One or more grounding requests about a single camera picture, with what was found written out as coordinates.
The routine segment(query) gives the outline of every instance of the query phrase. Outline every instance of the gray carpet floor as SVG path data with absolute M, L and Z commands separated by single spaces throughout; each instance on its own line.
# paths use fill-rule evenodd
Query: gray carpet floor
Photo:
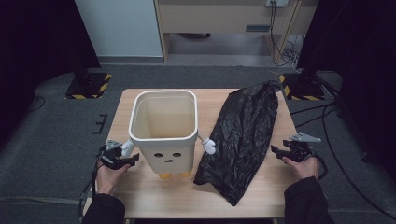
M 194 67 L 194 66 L 104 66 L 112 75 L 100 99 L 66 100 L 64 93 L 73 79 L 64 74 L 42 83 L 30 112 L 13 131 L 0 151 L 0 197 L 68 199 L 74 202 L 91 177 L 94 156 L 106 141 L 118 101 L 132 88 L 245 88 L 277 80 L 290 68 Z M 334 85 L 339 77 L 327 74 Z M 324 101 L 287 101 L 290 112 Z M 96 122 L 108 118 L 101 134 Z M 296 126 L 318 117 L 322 109 L 293 115 Z M 342 164 L 349 179 L 380 208 L 396 216 L 396 183 L 376 162 L 361 161 L 361 148 L 337 110 L 325 118 L 329 141 L 321 119 L 297 128 L 298 132 L 321 138 L 311 146 L 324 158 L 329 173 L 320 181 L 328 196 L 330 214 L 336 223 L 396 223 L 378 212 L 351 187 L 332 155 Z M 7 202 L 0 203 L 0 223 L 78 223 L 75 204 Z

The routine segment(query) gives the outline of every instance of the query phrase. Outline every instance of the robotic hand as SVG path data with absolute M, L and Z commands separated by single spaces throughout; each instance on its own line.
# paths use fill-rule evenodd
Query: robotic hand
M 315 138 L 304 133 L 298 133 L 290 137 L 290 140 L 283 140 L 283 146 L 290 148 L 290 151 L 280 150 L 277 147 L 271 146 L 271 150 L 276 154 L 276 157 L 282 160 L 282 157 L 287 157 L 293 161 L 301 162 L 305 161 L 310 157 L 317 158 L 323 166 L 323 174 L 318 177 L 318 180 L 323 178 L 327 172 L 327 165 L 323 158 L 313 150 L 308 142 L 321 142 L 320 138 Z
M 119 142 L 108 140 L 107 144 L 99 149 L 100 159 L 108 168 L 119 170 L 126 164 L 134 166 L 135 162 L 139 160 L 139 153 L 128 158 L 134 149 L 132 141 L 128 140 L 122 147 L 121 145 Z

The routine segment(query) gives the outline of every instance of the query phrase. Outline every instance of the black curtain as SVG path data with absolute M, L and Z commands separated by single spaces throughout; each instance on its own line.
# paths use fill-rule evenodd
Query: black curtain
M 100 64 L 73 0 L 0 1 L 0 144 L 40 82 L 90 67 Z
M 393 0 L 320 0 L 298 67 L 341 75 L 337 100 L 347 122 L 364 150 L 374 152 L 396 180 L 395 22 Z

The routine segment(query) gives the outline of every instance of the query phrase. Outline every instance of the metal bracket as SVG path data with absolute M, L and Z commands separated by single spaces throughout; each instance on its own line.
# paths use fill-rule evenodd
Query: metal bracket
M 109 151 L 111 149 L 114 149 L 114 148 L 120 147 L 120 146 L 122 146 L 122 143 L 108 139 L 107 144 L 106 144 L 106 151 Z
M 308 134 L 305 133 L 297 133 L 293 136 L 289 137 L 290 140 L 296 141 L 296 142 L 321 142 L 320 138 L 316 138 L 313 136 L 310 136 Z

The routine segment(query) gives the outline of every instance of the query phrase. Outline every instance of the yellow feet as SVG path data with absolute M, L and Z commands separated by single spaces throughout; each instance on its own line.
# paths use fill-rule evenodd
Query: yellow feet
M 186 173 L 180 174 L 180 176 L 187 177 L 187 176 L 189 176 L 190 174 L 191 174 L 191 171 L 188 171 L 188 172 L 186 172 Z
M 158 175 L 161 179 L 167 179 L 172 176 L 172 174 L 160 174 Z

